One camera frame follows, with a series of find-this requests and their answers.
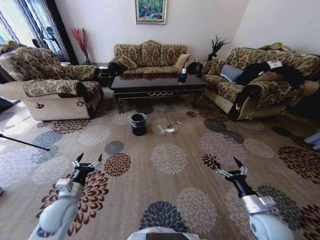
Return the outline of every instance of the white wall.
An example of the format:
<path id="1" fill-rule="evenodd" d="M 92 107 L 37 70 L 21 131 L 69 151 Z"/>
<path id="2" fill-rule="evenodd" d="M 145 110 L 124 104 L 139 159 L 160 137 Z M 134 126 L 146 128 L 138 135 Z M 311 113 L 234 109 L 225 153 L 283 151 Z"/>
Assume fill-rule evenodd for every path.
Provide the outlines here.
<path id="1" fill-rule="evenodd" d="M 70 28 L 89 32 L 92 62 L 105 63 L 115 44 L 185 44 L 194 57 L 207 60 L 211 39 L 217 34 L 234 38 L 249 0 L 167 0 L 166 25 L 136 24 L 134 0 L 55 0 L 79 63 L 82 52 Z M 230 46 L 219 52 L 226 57 Z"/>
<path id="2" fill-rule="evenodd" d="M 275 42 L 320 55 L 320 0 L 250 0 L 231 47 Z"/>

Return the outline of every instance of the carpet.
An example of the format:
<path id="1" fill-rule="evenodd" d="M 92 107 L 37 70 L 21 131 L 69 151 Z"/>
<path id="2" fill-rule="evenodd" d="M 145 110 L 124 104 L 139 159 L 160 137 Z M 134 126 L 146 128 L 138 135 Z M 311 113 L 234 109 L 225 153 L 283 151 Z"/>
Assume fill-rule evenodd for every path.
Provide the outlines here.
<path id="1" fill-rule="evenodd" d="M 38 122 L 21 107 L 24 117 L 11 126 L 12 110 L 0 114 L 3 134 L 50 148 L 0 139 L 0 239 L 30 236 L 81 153 L 89 163 L 103 153 L 103 166 L 88 176 L 66 239 L 125 240 L 163 226 L 207 240 L 253 240 L 233 184 L 214 167 L 236 170 L 233 156 L 248 167 L 248 184 L 273 197 L 271 213 L 296 239 L 320 239 L 320 154 L 303 142 L 316 132 L 311 122 L 291 115 L 233 122 L 205 98 L 192 109 L 191 97 L 125 101 L 118 114 L 111 96 L 106 91 L 95 119 Z M 144 136 L 129 124 L 137 112 L 147 117 Z M 164 136 L 168 123 L 175 133 Z"/>

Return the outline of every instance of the coffee table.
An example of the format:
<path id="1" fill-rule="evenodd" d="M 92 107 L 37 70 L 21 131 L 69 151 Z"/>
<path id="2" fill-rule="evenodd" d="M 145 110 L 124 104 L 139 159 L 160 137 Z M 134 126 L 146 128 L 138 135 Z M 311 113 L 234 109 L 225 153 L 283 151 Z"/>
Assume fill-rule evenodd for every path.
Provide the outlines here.
<path id="1" fill-rule="evenodd" d="M 187 75 L 186 81 L 178 82 L 178 74 L 124 74 L 116 76 L 111 85 L 113 99 L 124 112 L 122 99 L 164 98 L 174 96 L 195 96 L 192 107 L 204 94 L 206 84 L 196 75 Z"/>

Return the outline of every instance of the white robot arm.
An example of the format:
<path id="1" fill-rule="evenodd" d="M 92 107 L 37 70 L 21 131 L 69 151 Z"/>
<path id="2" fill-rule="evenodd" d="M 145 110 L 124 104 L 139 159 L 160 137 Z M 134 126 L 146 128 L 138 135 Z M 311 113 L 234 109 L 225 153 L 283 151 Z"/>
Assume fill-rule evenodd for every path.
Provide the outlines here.
<path id="1" fill-rule="evenodd" d="M 61 178 L 55 185 L 59 189 L 58 200 L 46 207 L 29 240 L 64 240 L 69 226 L 77 216 L 77 203 L 89 173 L 102 166 L 102 154 L 94 163 L 79 163 L 83 153 L 73 161 L 74 177 Z"/>
<path id="2" fill-rule="evenodd" d="M 234 160 L 240 171 L 227 172 L 221 170 L 220 165 L 216 162 L 216 173 L 225 180 L 232 182 L 236 187 L 238 197 L 248 213 L 253 234 L 259 240 L 293 240 L 294 235 L 288 226 L 270 214 L 268 206 L 276 204 L 274 200 L 269 196 L 258 197 L 258 194 L 246 183 L 248 168 L 243 166 L 235 157 Z"/>

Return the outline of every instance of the potted plant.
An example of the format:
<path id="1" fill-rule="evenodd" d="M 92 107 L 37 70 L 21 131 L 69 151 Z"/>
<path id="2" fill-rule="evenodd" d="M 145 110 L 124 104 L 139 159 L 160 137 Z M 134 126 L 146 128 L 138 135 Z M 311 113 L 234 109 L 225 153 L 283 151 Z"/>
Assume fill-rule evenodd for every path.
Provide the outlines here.
<path id="1" fill-rule="evenodd" d="M 212 57 L 217 56 L 217 52 L 224 46 L 229 44 L 230 42 L 226 42 L 227 39 L 221 39 L 221 37 L 218 37 L 215 35 L 215 40 L 211 40 L 212 42 L 212 52 L 208 54 L 208 61 L 212 60 Z"/>
<path id="2" fill-rule="evenodd" d="M 87 30 L 85 30 L 84 28 L 71 28 L 71 33 L 74 36 L 76 42 L 79 44 L 81 51 L 83 52 L 85 64 L 91 64 L 87 52 L 87 44 L 89 38 Z"/>

